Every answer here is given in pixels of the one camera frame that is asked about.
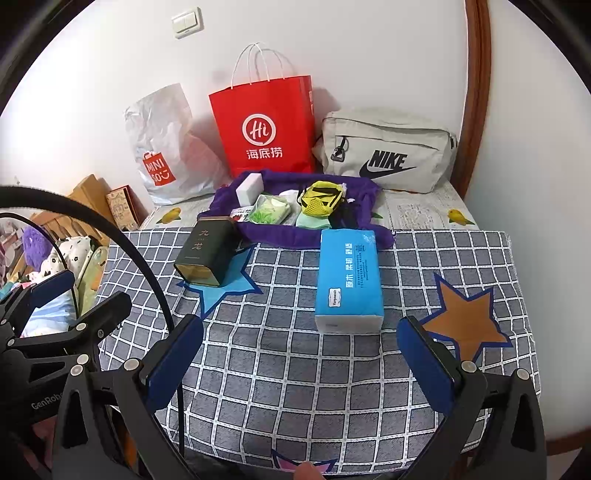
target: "white plastic bag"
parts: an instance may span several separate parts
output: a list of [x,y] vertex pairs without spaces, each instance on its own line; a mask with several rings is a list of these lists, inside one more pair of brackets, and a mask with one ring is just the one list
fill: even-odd
[[190,131],[190,124],[191,109],[178,83],[125,111],[135,163],[155,205],[213,193],[230,183],[225,165]]

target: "nike logo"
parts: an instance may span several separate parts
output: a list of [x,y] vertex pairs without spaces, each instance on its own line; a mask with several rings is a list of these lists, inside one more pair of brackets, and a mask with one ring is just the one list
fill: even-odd
[[[359,170],[359,176],[365,177],[367,179],[378,179],[380,177],[385,177],[386,175],[391,175],[393,173],[399,173],[401,171],[412,170],[413,168],[416,168],[404,168],[402,166],[402,164],[404,163],[404,159],[406,157],[408,157],[408,155],[404,155],[402,153],[376,150],[371,159],[365,162],[365,164],[363,164],[363,166]],[[387,170],[370,171],[368,170],[368,167],[387,168]]]

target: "light green cloth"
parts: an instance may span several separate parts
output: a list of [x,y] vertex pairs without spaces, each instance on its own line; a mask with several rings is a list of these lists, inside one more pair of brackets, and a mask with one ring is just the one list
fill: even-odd
[[323,230],[325,228],[330,228],[328,217],[312,217],[310,215],[304,214],[304,212],[300,212],[295,222],[295,226],[309,228],[311,230]]

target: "hi logo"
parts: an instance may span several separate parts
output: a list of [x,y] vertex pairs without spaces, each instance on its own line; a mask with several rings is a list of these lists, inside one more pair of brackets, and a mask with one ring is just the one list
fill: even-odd
[[259,147],[270,144],[276,135],[275,124],[262,113],[253,113],[242,123],[242,135],[248,142]]

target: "wooden furniture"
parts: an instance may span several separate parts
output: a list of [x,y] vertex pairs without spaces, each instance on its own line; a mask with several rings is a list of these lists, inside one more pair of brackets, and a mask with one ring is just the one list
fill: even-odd
[[466,196],[486,121],[491,85],[491,21],[488,0],[466,0],[468,27],[468,87],[462,131],[457,146],[451,184]]
[[[88,175],[74,187],[74,190],[68,197],[92,208],[95,212],[100,213],[114,224],[115,221],[105,198],[107,193],[109,193],[109,189],[103,183],[97,180],[94,175]],[[33,215],[31,220],[44,227],[54,240],[64,239],[69,236],[90,235],[101,245],[105,247],[109,246],[110,239],[108,236],[90,225],[74,220],[66,215],[45,211]]]

